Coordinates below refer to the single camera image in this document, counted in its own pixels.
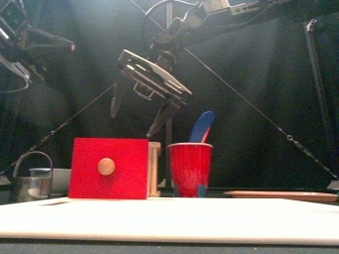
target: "blue spatula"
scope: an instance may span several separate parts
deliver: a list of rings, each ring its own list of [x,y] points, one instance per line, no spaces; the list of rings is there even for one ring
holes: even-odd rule
[[[188,142],[206,142],[214,121],[215,113],[213,111],[205,112],[195,123]]]

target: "wooden knob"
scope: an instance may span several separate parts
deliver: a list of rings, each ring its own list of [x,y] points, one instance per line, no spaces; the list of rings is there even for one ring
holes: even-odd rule
[[[103,158],[98,163],[98,170],[102,175],[108,176],[115,170],[115,162],[111,158]]]

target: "black curtain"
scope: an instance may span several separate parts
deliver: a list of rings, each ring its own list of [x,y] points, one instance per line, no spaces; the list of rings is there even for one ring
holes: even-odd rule
[[[135,1],[146,11],[156,2]],[[28,1],[31,14],[38,3]],[[183,13],[184,7],[176,6],[175,14]],[[164,10],[155,16],[164,26]],[[48,61],[46,82],[34,83],[18,94],[0,95],[2,170],[64,123],[39,147],[58,168],[71,167],[76,137],[146,137],[160,100],[148,102],[128,89],[118,116],[110,118],[110,88],[119,79],[119,55],[127,49],[147,58],[142,34],[159,32],[151,24],[143,31],[143,17],[131,1],[46,1],[39,28],[74,41],[78,50]],[[326,17],[325,27],[330,21],[331,28],[317,34],[317,45],[338,145],[338,16]],[[172,140],[186,142],[201,114],[215,112],[209,138],[214,145],[211,187],[325,189],[333,180],[330,174],[285,135],[291,135],[338,174],[326,142],[305,24],[282,17],[187,49],[202,62],[187,51],[178,52],[174,75],[194,95],[172,118]],[[160,182],[166,176],[166,128],[150,140],[163,146]],[[34,160],[27,167],[44,163]]]

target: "can handle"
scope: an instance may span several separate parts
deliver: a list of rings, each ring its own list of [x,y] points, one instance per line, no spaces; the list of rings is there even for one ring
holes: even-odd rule
[[[15,171],[14,171],[14,178],[15,179],[18,178],[19,168],[20,168],[20,165],[22,165],[24,159],[27,159],[27,157],[30,157],[34,154],[40,154],[40,155],[43,155],[43,156],[46,156],[48,158],[51,171],[54,171],[54,162],[52,162],[51,157],[46,153],[43,153],[40,151],[28,152],[27,154],[22,155],[22,157],[19,158],[19,160],[16,162],[16,167],[15,167]]]

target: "red plastic cup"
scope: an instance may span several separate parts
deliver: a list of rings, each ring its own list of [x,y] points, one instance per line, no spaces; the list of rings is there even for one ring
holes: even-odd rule
[[[213,148],[207,143],[176,143],[168,146],[175,196],[206,196]]]

